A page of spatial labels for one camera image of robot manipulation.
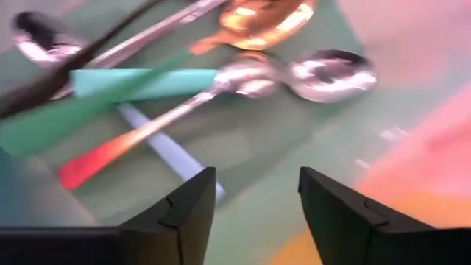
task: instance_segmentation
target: gold spoon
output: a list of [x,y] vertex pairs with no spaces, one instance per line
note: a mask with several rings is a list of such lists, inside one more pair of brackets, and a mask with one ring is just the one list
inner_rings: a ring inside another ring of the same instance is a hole
[[[287,17],[280,19],[277,26],[269,26],[265,28],[265,30],[257,29],[254,33],[249,33],[254,29],[252,25],[254,25],[255,22],[257,22],[258,27],[260,27],[261,24],[273,24],[273,20],[276,18],[274,15],[283,15],[283,12],[286,11],[293,2],[297,3],[297,9],[292,14],[288,14]],[[288,0],[284,1],[282,4],[277,3],[276,8],[283,9],[283,12],[270,10],[270,4],[267,1],[242,2],[238,7],[224,12],[221,15],[220,24],[222,25],[222,29],[218,33],[196,42],[189,48],[188,54],[198,56],[222,43],[228,43],[241,49],[267,49],[292,36],[306,24],[314,12],[314,0]],[[207,99],[204,100],[203,98],[205,98],[204,96],[208,96],[207,94],[208,93],[203,93],[195,100],[197,102],[205,102]],[[172,112],[166,118],[172,119],[174,116],[181,116],[189,110],[190,108],[188,107],[181,107],[178,111]],[[157,119],[157,121],[151,121],[151,123],[159,124],[162,120],[167,121],[166,118]],[[68,180],[72,180],[70,185],[66,185],[66,188],[78,187],[81,183],[131,150],[147,137],[157,132],[160,128],[159,126],[148,125],[149,126],[142,126],[121,135],[67,162],[59,170],[59,176],[60,179],[63,180],[63,183],[64,181],[69,183]]]

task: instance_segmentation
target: table surface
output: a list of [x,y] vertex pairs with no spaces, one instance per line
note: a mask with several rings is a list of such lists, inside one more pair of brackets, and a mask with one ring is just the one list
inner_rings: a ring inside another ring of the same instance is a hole
[[[84,37],[94,40],[142,1],[43,0],[39,4],[33,0],[0,0],[0,19],[4,20],[1,25],[8,25],[16,12],[40,10],[63,17]],[[110,45],[187,4],[183,0],[166,1]],[[431,165],[424,158],[441,151],[411,156],[419,153],[411,146],[428,139],[429,132],[439,135],[454,125],[452,121],[466,121],[470,114],[466,101],[450,103],[466,98],[461,94],[467,92],[470,82],[469,12],[464,0],[321,0],[308,25],[270,52],[285,61],[314,49],[344,49],[366,55],[378,70],[375,91],[334,105],[307,102],[288,91],[261,100],[221,97],[168,128],[166,133],[203,164],[218,169],[219,182],[227,191],[216,209],[206,264],[319,263],[297,195],[300,166],[311,166],[432,225],[471,224],[469,216],[456,214],[454,220],[440,217],[443,211],[450,211],[446,206],[451,203],[469,205],[468,193],[442,190],[445,175],[457,175],[447,172],[450,163],[435,160],[442,170],[430,174],[435,176],[430,185],[424,184],[428,182],[423,178],[411,182],[417,172],[424,174],[427,166],[405,174],[401,167]],[[156,65],[159,59],[215,32],[218,14],[213,11],[179,29],[119,68]],[[12,45],[6,27],[0,29],[0,51],[1,87],[21,84],[41,73]],[[237,52],[229,46],[219,47],[185,67],[218,68]],[[149,116],[157,116],[184,98],[139,102],[137,106]],[[454,108],[440,114],[446,106]],[[68,159],[128,130],[113,111],[38,154],[34,163],[44,163],[54,171]],[[467,185],[462,179],[453,181],[461,181],[461,190]],[[142,145],[75,191],[74,196],[97,222],[114,225],[149,207],[179,184],[181,180],[171,169]],[[412,186],[420,187],[422,195]],[[430,199],[430,194],[436,203],[448,200],[439,210],[431,210],[424,200]],[[56,225],[71,224],[67,218],[55,221]]]

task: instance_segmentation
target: teal plastic handle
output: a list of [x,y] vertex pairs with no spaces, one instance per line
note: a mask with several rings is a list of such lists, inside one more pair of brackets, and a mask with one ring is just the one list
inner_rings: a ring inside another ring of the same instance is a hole
[[[108,84],[142,74],[148,69],[97,69],[72,72],[76,97],[90,96],[106,88]],[[160,99],[170,96],[191,95],[212,86],[216,70],[183,69],[165,73],[136,91],[125,96],[120,102],[142,99]]]

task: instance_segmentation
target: green plastic stick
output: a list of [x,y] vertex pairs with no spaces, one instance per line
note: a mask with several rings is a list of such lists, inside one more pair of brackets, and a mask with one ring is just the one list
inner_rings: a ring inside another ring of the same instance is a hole
[[39,152],[108,111],[114,102],[128,97],[191,57],[191,53],[182,52],[151,71],[111,84],[93,96],[54,102],[3,120],[0,123],[0,146],[16,158]]

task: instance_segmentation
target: light blue stick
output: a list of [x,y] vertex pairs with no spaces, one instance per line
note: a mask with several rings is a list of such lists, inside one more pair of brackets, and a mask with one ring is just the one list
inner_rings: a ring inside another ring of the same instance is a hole
[[[149,122],[149,119],[143,113],[128,103],[120,104],[118,110],[133,128],[141,127]],[[205,168],[177,142],[164,133],[152,135],[147,138],[147,143],[183,181],[191,179]],[[216,183],[216,201],[221,199],[224,193],[225,191],[221,184]]]

